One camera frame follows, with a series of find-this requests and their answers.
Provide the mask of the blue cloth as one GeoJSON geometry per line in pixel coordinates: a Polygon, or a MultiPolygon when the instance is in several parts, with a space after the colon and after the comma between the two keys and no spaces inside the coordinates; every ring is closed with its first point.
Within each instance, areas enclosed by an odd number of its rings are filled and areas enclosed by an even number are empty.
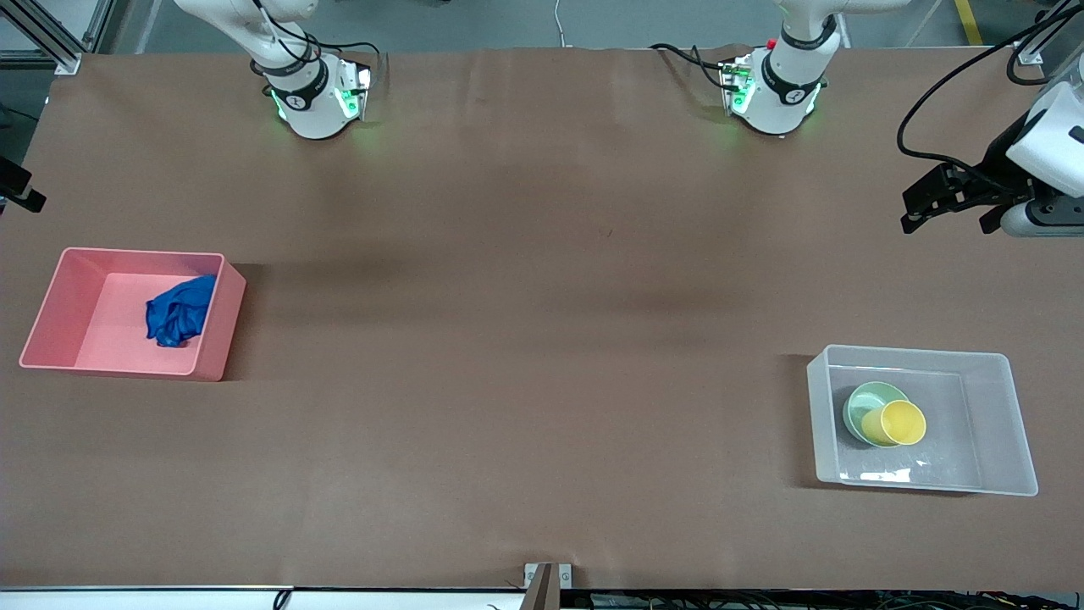
{"type": "Polygon", "coordinates": [[[147,301],[147,339],[159,347],[180,348],[201,336],[216,281],[212,274],[198,275],[147,301]]]}

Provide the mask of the mint green bowl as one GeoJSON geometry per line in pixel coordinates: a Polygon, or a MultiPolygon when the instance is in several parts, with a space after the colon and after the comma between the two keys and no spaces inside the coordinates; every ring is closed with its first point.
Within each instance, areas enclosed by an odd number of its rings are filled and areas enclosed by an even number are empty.
{"type": "Polygon", "coordinates": [[[851,394],[848,397],[847,402],[843,406],[843,423],[846,429],[850,434],[855,437],[857,441],[863,441],[863,443],[877,447],[892,447],[894,444],[890,441],[882,441],[878,439],[872,439],[865,434],[862,428],[862,420],[865,414],[875,412],[876,408],[882,408],[883,405],[890,402],[898,401],[909,401],[909,397],[904,393],[904,391],[899,390],[894,385],[882,381],[872,381],[863,382],[859,385],[851,394]]]}

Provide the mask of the yellow plastic cup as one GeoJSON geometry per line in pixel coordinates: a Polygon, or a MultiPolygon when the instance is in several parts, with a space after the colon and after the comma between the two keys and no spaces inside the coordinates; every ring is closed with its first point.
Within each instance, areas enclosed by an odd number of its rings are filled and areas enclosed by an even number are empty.
{"type": "Polygon", "coordinates": [[[926,417],[913,402],[895,399],[865,413],[859,430],[876,446],[913,446],[926,436],[926,417]]]}

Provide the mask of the clear plastic box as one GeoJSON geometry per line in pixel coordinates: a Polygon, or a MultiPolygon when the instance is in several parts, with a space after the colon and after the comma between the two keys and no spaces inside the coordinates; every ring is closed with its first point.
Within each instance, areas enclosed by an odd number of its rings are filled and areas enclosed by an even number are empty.
{"type": "Polygon", "coordinates": [[[806,367],[810,429],[821,482],[943,493],[1037,494],[1014,371],[997,352],[828,345],[806,367]],[[863,382],[904,391],[926,417],[913,446],[857,441],[843,406],[863,382]]]}

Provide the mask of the pink plastic bin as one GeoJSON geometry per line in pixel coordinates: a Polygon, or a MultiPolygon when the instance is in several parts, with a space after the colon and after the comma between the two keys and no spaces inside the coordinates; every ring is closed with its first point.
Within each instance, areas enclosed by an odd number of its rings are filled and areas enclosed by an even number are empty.
{"type": "Polygon", "coordinates": [[[222,254],[67,247],[59,255],[20,367],[219,381],[245,291],[246,280],[222,254]],[[201,335],[162,347],[147,334],[147,302],[205,275],[214,285],[201,335]]]}

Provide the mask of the brown table cover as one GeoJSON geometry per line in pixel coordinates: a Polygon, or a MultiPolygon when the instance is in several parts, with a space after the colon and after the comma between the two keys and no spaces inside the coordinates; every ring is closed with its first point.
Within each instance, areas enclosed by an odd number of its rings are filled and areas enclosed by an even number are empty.
{"type": "Polygon", "coordinates": [[[842,51],[782,140],[644,50],[392,55],[328,141],[238,54],[83,59],[0,216],[0,585],[1084,590],[1084,241],[899,228],[972,55],[842,51]],[[224,255],[224,381],[20,367],[67,247],[224,255]],[[829,343],[1007,356],[1037,495],[821,483],[829,343]]]}

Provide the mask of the aluminium frame post with bracket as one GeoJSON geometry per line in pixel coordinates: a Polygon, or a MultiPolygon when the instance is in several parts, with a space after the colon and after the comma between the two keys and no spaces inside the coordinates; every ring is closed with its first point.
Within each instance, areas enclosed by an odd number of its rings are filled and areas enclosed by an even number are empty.
{"type": "Polygon", "coordinates": [[[1021,66],[1041,65],[1044,54],[1051,46],[1059,46],[1058,40],[1068,37],[1072,16],[1067,16],[1073,8],[1084,5],[1084,0],[1035,0],[1040,7],[1034,23],[1046,23],[1041,30],[1035,30],[1015,46],[1017,54],[1015,62],[1021,66]]]}
{"type": "Polygon", "coordinates": [[[117,0],[0,0],[0,69],[78,72],[103,46],[117,0]]]}

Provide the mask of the metal table edge bracket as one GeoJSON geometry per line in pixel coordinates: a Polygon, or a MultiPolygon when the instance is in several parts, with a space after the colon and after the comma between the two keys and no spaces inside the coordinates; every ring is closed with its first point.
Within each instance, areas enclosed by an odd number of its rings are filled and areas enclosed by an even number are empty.
{"type": "Polygon", "coordinates": [[[571,563],[527,563],[519,610],[562,610],[562,592],[572,590],[571,563]]]}

